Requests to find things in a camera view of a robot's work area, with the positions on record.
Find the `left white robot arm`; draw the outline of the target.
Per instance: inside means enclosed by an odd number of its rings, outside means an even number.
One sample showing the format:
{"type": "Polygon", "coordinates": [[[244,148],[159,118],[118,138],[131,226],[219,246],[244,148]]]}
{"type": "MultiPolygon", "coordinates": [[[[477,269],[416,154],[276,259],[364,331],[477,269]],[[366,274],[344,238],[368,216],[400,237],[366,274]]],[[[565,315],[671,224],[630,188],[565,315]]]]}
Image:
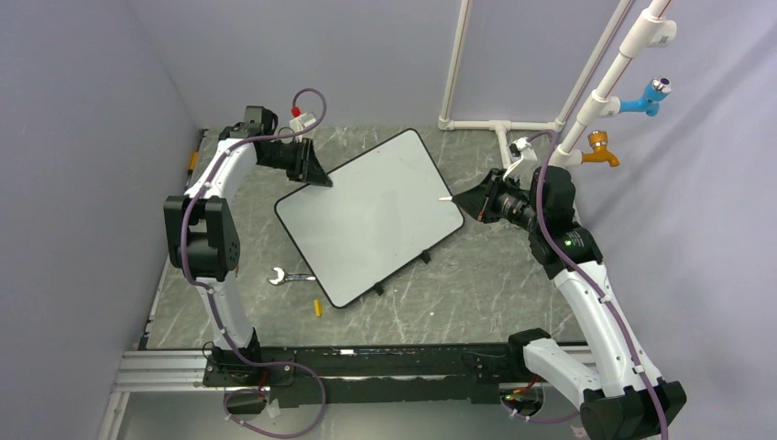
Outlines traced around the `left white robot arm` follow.
{"type": "Polygon", "coordinates": [[[257,330],[247,320],[236,276],[241,242],[230,203],[255,167],[281,170],[291,182],[330,187],[303,115],[298,131],[278,127],[275,113],[249,106],[242,121],[223,129],[202,175],[182,195],[163,204],[170,262],[200,294],[213,329],[213,361],[242,385],[263,372],[257,330]]]}

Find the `black-framed whiteboard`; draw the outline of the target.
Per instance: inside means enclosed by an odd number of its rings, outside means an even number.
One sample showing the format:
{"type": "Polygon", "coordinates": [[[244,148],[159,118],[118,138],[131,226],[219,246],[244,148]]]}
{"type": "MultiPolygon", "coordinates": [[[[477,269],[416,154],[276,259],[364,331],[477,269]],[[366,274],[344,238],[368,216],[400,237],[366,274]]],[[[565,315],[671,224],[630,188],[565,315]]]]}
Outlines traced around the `black-framed whiteboard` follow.
{"type": "Polygon", "coordinates": [[[343,309],[460,230],[465,219],[420,133],[405,129],[306,184],[274,212],[329,303],[343,309]]]}

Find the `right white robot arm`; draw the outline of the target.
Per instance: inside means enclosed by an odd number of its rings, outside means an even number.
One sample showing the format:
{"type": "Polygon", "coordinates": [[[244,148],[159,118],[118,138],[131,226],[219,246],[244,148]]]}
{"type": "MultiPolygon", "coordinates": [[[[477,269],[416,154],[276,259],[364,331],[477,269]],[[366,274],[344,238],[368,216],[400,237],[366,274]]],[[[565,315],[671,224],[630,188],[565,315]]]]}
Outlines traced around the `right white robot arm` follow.
{"type": "Polygon", "coordinates": [[[644,352],[618,304],[593,235],[575,220],[571,174],[547,166],[523,190],[493,169],[451,201],[483,224],[506,221],[527,232],[530,251],[579,323],[593,367],[566,352],[541,329],[509,337],[505,368],[515,380],[546,380],[576,408],[591,439],[669,436],[687,402],[682,384],[668,381],[644,352]]]}

